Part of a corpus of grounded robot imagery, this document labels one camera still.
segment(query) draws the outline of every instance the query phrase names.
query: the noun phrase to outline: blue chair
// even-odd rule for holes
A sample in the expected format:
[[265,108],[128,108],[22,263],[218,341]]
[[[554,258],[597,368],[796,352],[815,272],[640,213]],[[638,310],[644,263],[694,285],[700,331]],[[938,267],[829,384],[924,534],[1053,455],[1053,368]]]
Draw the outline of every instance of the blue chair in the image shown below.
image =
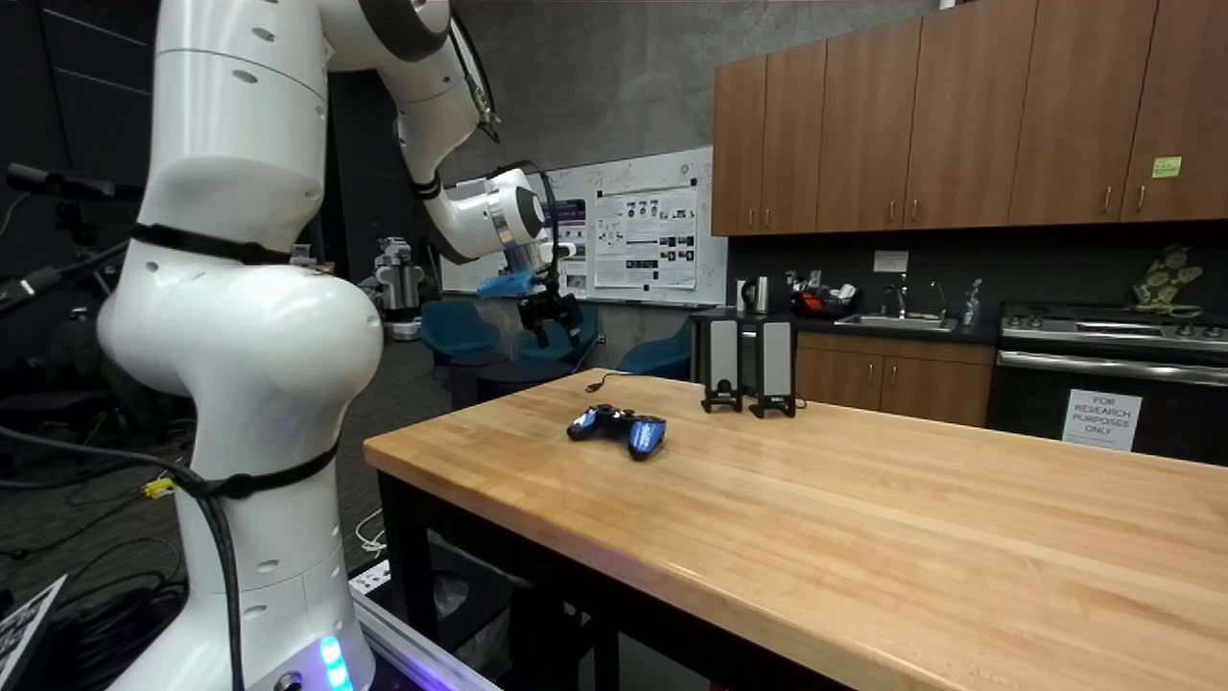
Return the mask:
[[433,352],[433,365],[483,365],[501,358],[501,331],[470,300],[424,304],[419,338]]
[[690,381],[690,320],[672,338],[625,349],[625,358],[616,368],[635,376]]
[[524,331],[516,338],[511,363],[526,365],[526,368],[542,368],[542,365],[579,368],[602,338],[602,315],[597,308],[579,308],[579,333],[576,338],[561,324],[542,324],[542,333],[545,333],[545,341],[539,341],[533,331]]

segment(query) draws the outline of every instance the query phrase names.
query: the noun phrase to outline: upper cabinet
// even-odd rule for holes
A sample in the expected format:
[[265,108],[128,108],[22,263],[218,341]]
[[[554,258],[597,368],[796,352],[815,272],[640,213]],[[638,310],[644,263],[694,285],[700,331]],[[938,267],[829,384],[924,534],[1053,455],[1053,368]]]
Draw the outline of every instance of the upper cabinet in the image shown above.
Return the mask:
[[824,44],[771,54],[763,71],[763,230],[806,233],[815,230],[819,217],[819,126],[824,113]]
[[727,65],[717,233],[1228,221],[1226,34],[1228,0],[978,0]]
[[819,227],[904,222],[923,22],[829,44],[823,89]]
[[1165,0],[1120,221],[1228,221],[1228,3]]
[[716,233],[763,227],[763,59],[730,63],[716,84]]
[[923,22],[906,227],[1002,227],[1023,144],[1038,0]]
[[1153,19],[1156,0],[1042,0],[1012,227],[1117,221]]

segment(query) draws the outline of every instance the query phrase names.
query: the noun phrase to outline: blue object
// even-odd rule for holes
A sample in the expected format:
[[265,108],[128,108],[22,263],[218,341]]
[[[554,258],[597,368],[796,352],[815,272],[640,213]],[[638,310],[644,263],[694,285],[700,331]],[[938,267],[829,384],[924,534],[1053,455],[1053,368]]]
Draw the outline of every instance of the blue object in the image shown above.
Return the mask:
[[579,333],[571,338],[561,324],[542,324],[545,341],[533,331],[516,338],[516,365],[584,365],[602,338],[602,315],[579,308]]
[[470,300],[424,304],[419,338],[437,365],[480,365],[501,352],[501,331]]
[[616,368],[690,381],[690,320],[672,338],[635,345]]
[[663,446],[663,418],[635,418],[625,436],[625,448],[635,463],[652,457]]

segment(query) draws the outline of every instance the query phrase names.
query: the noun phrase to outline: bottle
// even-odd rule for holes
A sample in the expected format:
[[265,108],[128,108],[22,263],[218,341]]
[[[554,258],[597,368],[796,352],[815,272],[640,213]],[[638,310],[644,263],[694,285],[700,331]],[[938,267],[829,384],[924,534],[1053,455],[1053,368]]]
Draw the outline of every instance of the bottle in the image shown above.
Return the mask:
[[964,331],[977,331],[983,320],[983,282],[977,278],[964,300]]

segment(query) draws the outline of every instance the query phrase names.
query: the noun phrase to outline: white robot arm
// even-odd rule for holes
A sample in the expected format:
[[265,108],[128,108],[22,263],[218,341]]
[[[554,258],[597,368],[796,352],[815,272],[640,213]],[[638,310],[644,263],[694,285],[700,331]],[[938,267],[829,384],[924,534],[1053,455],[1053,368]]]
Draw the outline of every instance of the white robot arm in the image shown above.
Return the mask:
[[374,683],[332,463],[377,374],[382,315],[354,285],[283,267],[324,204],[332,71],[389,84],[444,258],[526,246],[542,227],[517,168],[452,193],[437,181],[496,118],[450,0],[160,0],[150,181],[99,341],[141,384],[191,395],[205,480],[282,483],[228,498],[236,567],[177,496],[191,597],[116,689]]

